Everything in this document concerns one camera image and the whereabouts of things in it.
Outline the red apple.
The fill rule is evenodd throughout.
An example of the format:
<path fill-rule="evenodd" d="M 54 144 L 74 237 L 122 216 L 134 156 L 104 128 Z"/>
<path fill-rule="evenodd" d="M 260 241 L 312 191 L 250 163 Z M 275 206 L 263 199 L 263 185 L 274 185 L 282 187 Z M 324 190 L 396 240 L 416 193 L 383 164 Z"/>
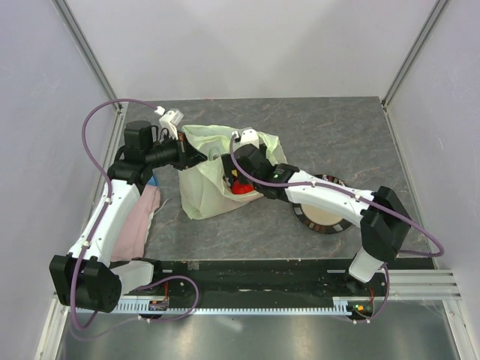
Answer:
<path fill-rule="evenodd" d="M 244 195 L 253 192 L 254 187 L 251 184 L 242 184 L 239 180 L 235 180 L 231 187 L 231 191 L 235 195 Z"/>

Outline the green avocado print plastic bag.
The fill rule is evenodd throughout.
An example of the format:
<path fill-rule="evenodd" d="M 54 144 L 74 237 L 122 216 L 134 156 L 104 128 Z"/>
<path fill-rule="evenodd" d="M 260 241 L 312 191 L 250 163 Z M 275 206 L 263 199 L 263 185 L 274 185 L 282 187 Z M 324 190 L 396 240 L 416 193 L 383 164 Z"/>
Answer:
<path fill-rule="evenodd" d="M 181 205 L 192 220 L 204 220 L 236 210 L 263 195 L 255 190 L 234 194 L 224 180 L 221 157 L 230 158 L 233 127 L 220 125 L 185 125 L 187 141 L 207 157 L 189 169 L 178 172 Z"/>

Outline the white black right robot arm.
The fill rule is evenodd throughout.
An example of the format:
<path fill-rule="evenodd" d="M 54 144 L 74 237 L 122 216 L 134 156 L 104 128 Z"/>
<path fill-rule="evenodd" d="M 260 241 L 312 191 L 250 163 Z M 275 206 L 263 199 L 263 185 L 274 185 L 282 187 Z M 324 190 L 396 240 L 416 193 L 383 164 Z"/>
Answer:
<path fill-rule="evenodd" d="M 345 290 L 361 295 L 374 274 L 395 260 L 412 226 L 397 194 L 388 187 L 359 190 L 326 181 L 285 163 L 272 164 L 255 145 L 230 152 L 242 182 L 270 200 L 312 206 L 330 212 L 361 230 L 361 248 L 343 276 Z"/>

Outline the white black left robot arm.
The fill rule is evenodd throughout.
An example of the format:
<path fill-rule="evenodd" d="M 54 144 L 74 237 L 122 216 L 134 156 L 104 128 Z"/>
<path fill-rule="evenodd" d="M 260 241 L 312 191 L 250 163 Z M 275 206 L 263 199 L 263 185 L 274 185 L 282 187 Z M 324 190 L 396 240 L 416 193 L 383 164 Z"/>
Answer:
<path fill-rule="evenodd" d="M 59 301 L 72 309 L 109 313 L 134 290 L 161 292 L 165 278 L 155 261 L 138 256 L 114 260 L 114 246 L 155 169 L 186 170 L 206 159 L 184 133 L 161 134 L 147 121 L 128 124 L 124 145 L 106 172 L 103 194 L 86 228 L 67 254 L 55 255 L 49 264 Z"/>

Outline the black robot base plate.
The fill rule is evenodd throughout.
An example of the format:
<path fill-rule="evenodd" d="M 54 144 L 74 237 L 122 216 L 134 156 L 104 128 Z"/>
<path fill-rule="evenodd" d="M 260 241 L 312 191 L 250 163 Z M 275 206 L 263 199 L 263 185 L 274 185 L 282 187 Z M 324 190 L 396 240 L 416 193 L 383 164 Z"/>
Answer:
<path fill-rule="evenodd" d="M 347 276 L 347 259 L 157 261 L 154 280 L 165 284 L 135 291 L 137 296 L 174 298 L 183 305 L 327 305 L 333 298 L 379 300 L 386 276 L 377 272 L 361 284 Z"/>

